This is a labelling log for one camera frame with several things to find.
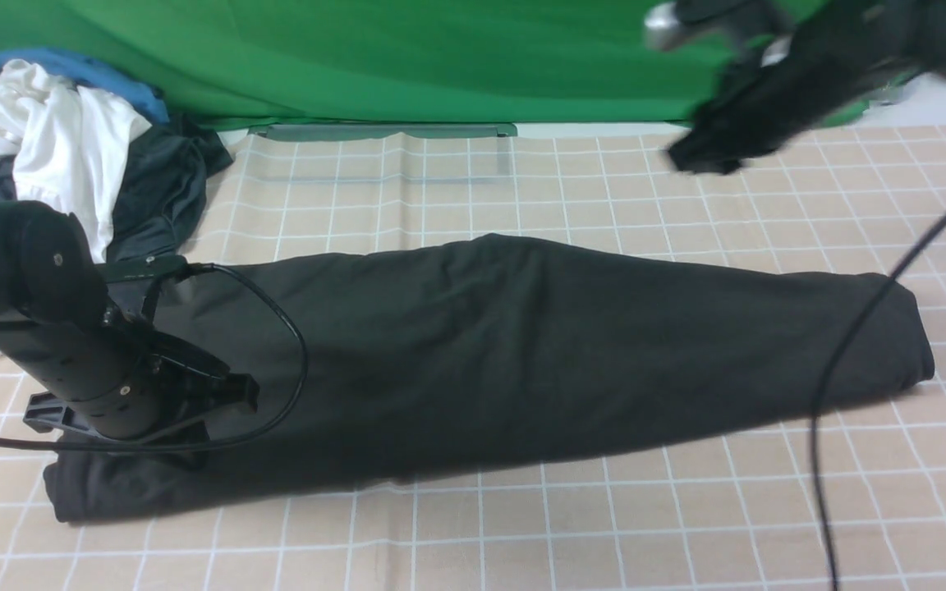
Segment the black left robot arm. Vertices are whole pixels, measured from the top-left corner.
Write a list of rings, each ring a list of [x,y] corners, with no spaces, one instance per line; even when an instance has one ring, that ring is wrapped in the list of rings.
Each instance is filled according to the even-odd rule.
[[[180,255],[95,264],[76,216],[0,202],[0,352],[42,385],[24,423],[78,442],[0,447],[122,454],[220,446],[208,420],[258,410],[259,385],[217,356],[160,332],[161,288],[207,267]]]

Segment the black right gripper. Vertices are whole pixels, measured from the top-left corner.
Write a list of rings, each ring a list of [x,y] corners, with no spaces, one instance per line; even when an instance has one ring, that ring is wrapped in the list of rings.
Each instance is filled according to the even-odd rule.
[[[754,61],[732,56],[722,67],[713,96],[669,146],[676,171],[738,171],[897,75],[900,2],[829,1],[795,22],[789,39],[755,41]]]

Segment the gray black right robot arm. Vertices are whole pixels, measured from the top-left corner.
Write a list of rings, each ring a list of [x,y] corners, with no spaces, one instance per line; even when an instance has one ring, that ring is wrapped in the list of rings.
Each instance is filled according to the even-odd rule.
[[[729,72],[669,161],[728,175],[914,71],[946,78],[946,1],[827,2]]]

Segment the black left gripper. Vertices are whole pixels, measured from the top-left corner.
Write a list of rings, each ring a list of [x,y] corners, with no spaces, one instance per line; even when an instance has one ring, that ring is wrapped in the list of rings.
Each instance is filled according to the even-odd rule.
[[[207,440],[208,419],[259,408],[251,375],[160,332],[140,341],[112,329],[27,329],[23,368],[44,388],[24,412],[38,433],[59,429],[106,444],[196,444]]]

